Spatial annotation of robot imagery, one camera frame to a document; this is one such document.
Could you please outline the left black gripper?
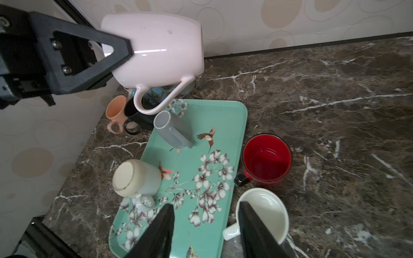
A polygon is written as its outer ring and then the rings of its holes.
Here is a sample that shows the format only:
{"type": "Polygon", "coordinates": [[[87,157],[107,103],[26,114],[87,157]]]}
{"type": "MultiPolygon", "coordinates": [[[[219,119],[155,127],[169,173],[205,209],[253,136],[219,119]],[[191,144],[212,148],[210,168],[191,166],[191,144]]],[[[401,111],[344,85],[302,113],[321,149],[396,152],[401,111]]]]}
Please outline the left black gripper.
{"type": "Polygon", "coordinates": [[[128,39],[38,12],[1,5],[1,109],[40,97],[102,88],[133,55],[128,39]],[[90,42],[112,47],[98,61],[90,42]]]}

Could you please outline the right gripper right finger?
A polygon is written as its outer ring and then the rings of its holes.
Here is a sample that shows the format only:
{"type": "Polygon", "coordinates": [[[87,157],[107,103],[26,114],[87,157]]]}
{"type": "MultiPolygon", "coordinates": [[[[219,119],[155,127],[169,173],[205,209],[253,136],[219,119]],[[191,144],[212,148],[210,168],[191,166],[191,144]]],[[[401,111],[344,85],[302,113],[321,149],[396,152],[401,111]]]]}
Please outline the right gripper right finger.
{"type": "Polygon", "coordinates": [[[239,203],[238,224],[245,258],[289,257],[248,202],[239,203]]]}

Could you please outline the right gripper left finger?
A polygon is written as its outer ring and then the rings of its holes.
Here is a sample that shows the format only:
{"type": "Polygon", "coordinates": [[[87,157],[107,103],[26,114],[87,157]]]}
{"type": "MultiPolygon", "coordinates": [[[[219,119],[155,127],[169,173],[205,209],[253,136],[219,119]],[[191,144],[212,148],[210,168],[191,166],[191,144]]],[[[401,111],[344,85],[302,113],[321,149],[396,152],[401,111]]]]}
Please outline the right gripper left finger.
{"type": "Polygon", "coordinates": [[[174,209],[165,204],[126,258],[168,258],[174,231],[174,209]]]}

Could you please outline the large white mug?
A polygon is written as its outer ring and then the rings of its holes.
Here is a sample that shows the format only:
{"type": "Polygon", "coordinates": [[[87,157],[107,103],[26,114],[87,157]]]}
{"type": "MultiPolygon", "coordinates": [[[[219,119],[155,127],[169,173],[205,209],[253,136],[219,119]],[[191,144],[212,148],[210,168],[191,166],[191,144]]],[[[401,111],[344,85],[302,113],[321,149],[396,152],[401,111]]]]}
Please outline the large white mug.
{"type": "Polygon", "coordinates": [[[282,245],[289,231],[287,209],[276,194],[264,188],[252,188],[243,193],[236,206],[236,220],[241,202],[248,202],[273,238],[282,245]]]}

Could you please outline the cream mug orange handle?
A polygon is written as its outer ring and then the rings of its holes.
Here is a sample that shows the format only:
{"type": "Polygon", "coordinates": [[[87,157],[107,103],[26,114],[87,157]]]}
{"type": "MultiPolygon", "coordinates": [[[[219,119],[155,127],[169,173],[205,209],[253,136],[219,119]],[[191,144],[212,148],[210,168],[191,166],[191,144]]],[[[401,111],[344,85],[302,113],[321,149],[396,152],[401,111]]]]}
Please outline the cream mug orange handle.
{"type": "Polygon", "coordinates": [[[106,126],[109,132],[113,134],[121,134],[124,132],[123,126],[127,120],[124,109],[127,101],[125,96],[117,96],[107,106],[105,115],[107,119],[110,120],[106,126]]]}

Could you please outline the cream beige mug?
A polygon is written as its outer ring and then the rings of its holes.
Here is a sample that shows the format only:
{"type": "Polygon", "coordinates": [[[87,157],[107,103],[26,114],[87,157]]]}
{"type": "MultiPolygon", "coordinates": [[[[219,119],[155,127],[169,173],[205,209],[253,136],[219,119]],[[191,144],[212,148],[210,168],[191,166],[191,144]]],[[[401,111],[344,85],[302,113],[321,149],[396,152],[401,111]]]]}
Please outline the cream beige mug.
{"type": "Polygon", "coordinates": [[[131,159],[121,163],[115,170],[112,187],[117,195],[133,198],[139,211],[149,212],[156,207],[154,196],[160,189],[161,181],[158,167],[131,159]]]}

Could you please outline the red mug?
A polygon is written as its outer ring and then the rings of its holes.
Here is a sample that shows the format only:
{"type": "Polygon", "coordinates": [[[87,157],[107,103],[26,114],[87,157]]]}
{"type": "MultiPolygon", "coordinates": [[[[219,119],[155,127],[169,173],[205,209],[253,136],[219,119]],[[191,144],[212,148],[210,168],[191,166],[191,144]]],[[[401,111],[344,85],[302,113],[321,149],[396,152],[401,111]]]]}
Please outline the red mug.
{"type": "Polygon", "coordinates": [[[234,184],[242,187],[250,182],[277,186],[288,175],[292,154],[287,143],[274,134],[257,134],[250,138],[242,151],[244,171],[237,174],[234,184]]]}

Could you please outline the blue butterfly mug yellow inside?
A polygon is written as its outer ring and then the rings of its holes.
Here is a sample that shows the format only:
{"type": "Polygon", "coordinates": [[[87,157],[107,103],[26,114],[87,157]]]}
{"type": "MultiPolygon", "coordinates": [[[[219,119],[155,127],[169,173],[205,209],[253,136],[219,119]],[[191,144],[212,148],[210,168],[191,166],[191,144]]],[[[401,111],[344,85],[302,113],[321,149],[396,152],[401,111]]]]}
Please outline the blue butterfly mug yellow inside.
{"type": "Polygon", "coordinates": [[[143,97],[143,100],[151,103],[152,105],[160,104],[169,95],[162,87],[155,87],[147,91],[143,97]]]}

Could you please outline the black mug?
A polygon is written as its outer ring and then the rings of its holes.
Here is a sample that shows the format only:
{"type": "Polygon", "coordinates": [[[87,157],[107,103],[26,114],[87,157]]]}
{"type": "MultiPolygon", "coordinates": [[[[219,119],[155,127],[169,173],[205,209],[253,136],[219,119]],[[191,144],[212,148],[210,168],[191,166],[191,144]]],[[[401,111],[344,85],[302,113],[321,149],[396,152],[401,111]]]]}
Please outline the black mug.
{"type": "Polygon", "coordinates": [[[153,130],[155,115],[144,115],[140,113],[133,102],[133,99],[127,101],[124,108],[124,114],[127,120],[123,124],[123,129],[129,135],[138,135],[142,130],[153,130]]]}

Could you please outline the pale pink mug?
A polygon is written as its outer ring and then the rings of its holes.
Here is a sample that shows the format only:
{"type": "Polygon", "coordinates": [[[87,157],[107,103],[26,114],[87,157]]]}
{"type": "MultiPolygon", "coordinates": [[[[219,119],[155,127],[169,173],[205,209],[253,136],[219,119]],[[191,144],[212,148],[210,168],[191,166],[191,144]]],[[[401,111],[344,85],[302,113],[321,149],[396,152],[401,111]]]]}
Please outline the pale pink mug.
{"type": "Polygon", "coordinates": [[[106,15],[103,32],[128,39],[132,57],[112,71],[127,89],[134,89],[135,108],[144,115],[161,112],[181,91],[204,72],[201,24],[193,19],[153,12],[106,15]],[[142,105],[152,88],[176,85],[155,108],[142,105]]]}

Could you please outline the small light grey mug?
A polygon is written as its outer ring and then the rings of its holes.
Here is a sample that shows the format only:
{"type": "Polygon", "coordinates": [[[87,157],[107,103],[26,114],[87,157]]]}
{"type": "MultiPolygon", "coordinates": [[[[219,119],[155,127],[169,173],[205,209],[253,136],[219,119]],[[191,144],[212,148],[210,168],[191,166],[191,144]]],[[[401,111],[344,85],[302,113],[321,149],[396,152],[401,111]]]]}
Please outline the small light grey mug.
{"type": "Polygon", "coordinates": [[[156,115],[153,125],[161,138],[173,148],[193,147],[191,128],[178,115],[169,111],[161,111],[156,115]]]}

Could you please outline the tall dark grey mug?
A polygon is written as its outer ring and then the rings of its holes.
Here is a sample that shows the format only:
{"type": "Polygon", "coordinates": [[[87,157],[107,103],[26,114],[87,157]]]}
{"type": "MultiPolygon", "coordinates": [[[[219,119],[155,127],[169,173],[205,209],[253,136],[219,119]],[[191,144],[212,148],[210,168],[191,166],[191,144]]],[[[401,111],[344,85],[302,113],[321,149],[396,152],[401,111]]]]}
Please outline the tall dark grey mug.
{"type": "Polygon", "coordinates": [[[190,94],[196,87],[196,81],[192,81],[188,86],[180,91],[179,96],[186,96],[190,94]]]}

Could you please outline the mint green floral tray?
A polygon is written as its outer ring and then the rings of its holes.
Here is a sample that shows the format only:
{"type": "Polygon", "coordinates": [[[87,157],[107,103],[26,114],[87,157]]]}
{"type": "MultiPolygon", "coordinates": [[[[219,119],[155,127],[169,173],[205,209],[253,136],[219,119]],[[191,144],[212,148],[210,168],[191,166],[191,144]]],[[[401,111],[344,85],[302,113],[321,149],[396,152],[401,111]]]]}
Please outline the mint green floral tray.
{"type": "Polygon", "coordinates": [[[237,101],[177,100],[170,111],[193,132],[193,147],[178,151],[153,131],[141,160],[160,167],[163,179],[152,211],[141,212],[124,199],[109,233],[119,258],[138,242],[165,204],[174,210],[172,258],[218,258],[223,247],[247,121],[237,101]]]}

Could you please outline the left black frame post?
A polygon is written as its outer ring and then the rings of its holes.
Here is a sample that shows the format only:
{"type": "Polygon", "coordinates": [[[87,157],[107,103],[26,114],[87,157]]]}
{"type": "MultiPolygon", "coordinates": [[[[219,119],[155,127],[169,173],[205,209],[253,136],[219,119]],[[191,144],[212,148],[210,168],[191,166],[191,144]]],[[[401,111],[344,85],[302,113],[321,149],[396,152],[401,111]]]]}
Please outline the left black frame post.
{"type": "Polygon", "coordinates": [[[60,7],[77,24],[84,25],[93,29],[95,28],[69,0],[54,0],[53,2],[58,7],[60,7]]]}

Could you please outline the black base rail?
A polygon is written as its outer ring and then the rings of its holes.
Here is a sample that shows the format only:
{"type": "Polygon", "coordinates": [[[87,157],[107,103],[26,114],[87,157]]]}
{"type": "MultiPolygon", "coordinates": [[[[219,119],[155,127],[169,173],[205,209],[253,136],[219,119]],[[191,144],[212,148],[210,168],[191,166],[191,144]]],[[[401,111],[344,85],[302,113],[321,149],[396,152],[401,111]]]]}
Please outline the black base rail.
{"type": "Polygon", "coordinates": [[[32,218],[10,258],[80,258],[42,219],[32,218]]]}

